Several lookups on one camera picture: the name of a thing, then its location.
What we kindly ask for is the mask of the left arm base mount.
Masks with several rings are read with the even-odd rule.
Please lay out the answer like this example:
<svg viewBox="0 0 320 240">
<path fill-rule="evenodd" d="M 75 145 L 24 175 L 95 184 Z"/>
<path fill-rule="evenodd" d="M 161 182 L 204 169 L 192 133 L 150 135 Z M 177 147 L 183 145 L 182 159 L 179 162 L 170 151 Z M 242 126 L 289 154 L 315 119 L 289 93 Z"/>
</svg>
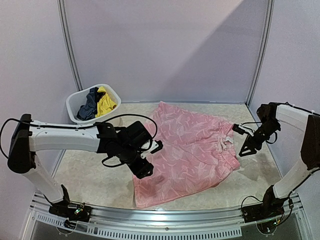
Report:
<svg viewBox="0 0 320 240">
<path fill-rule="evenodd" d="M 88 223 L 91 218 L 92 210 L 93 208 L 85 203 L 71 204 L 67 201 L 61 201 L 58 203 L 52 203 L 48 212 L 52 215 L 66 218 L 69 221 L 81 221 Z"/>
</svg>

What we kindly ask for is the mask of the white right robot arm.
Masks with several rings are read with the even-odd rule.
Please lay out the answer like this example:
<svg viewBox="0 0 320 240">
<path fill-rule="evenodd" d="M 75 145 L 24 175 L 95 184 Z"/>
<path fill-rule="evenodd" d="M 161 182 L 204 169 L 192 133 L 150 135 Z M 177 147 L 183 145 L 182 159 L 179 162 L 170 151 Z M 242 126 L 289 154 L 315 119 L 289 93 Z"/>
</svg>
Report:
<svg viewBox="0 0 320 240">
<path fill-rule="evenodd" d="M 296 107 L 301 107 L 309 111 L 315 111 L 315 113 L 320 114 L 320 102 L 318 101 L 300 101 L 294 102 Z M 301 130 L 294 129 L 292 126 L 289 126 L 287 123 L 281 123 L 281 131 L 278 133 L 278 140 L 274 144 L 265 144 L 263 143 L 262 150 L 257 151 L 254 155 L 239 156 L 239 151 L 244 143 L 245 136 L 240 136 L 238 133 L 234 134 L 234 139 L 236 137 L 241 137 L 241 140 L 237 140 L 236 152 L 237 157 L 240 160 L 249 160 L 256 159 L 258 163 L 262 163 L 262 157 L 264 156 L 262 151 L 266 150 L 265 147 L 268 146 L 267 152 L 270 152 L 274 162 L 281 173 L 281 176 L 284 177 L 290 168 L 294 166 L 297 161 L 297 157 L 300 155 L 300 149 L 302 146 L 303 133 Z M 299 198 L 301 200 L 304 210 L 311 212 L 316 210 L 320 211 L 320 171 L 314 173 L 305 183 L 303 183 L 297 190 Z"/>
</svg>

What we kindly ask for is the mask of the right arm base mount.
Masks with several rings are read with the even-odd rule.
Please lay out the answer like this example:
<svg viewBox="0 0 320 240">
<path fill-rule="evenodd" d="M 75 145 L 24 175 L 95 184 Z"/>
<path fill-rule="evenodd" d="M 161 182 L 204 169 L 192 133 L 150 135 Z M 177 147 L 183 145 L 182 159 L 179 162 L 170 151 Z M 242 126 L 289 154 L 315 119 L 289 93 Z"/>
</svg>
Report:
<svg viewBox="0 0 320 240">
<path fill-rule="evenodd" d="M 256 222 L 279 216 L 285 212 L 284 201 L 277 201 L 275 204 L 257 203 L 241 207 L 245 223 Z"/>
</svg>

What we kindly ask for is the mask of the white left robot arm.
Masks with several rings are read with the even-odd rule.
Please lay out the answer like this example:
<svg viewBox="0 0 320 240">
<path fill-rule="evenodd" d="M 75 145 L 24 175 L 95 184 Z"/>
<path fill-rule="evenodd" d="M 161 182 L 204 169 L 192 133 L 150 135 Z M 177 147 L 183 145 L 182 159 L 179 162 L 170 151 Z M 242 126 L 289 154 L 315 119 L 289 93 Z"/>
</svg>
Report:
<svg viewBox="0 0 320 240">
<path fill-rule="evenodd" d="M 50 124 L 23 114 L 16 122 L 6 154 L 7 166 L 32 182 L 63 217 L 74 213 L 74 205 L 66 188 L 42 166 L 38 151 L 81 150 L 105 154 L 108 160 L 118 158 L 120 166 L 127 165 L 138 179 L 142 179 L 151 176 L 154 169 L 147 154 L 162 148 L 162 144 L 155 141 L 155 135 L 140 121 L 128 127 L 113 126 L 109 120 L 87 125 Z"/>
</svg>

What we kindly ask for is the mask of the pink patterned shorts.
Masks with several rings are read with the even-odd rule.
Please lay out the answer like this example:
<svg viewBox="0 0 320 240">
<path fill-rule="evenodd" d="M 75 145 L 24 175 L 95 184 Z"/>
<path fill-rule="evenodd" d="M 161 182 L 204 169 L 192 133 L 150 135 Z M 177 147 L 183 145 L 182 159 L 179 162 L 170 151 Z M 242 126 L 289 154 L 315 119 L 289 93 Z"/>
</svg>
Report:
<svg viewBox="0 0 320 240">
<path fill-rule="evenodd" d="M 139 209 L 190 196 L 224 181 L 240 167 L 234 147 L 233 123 L 221 116 L 188 111 L 160 102 L 144 126 L 157 131 L 163 148 L 147 156 L 153 174 L 133 177 Z"/>
</svg>

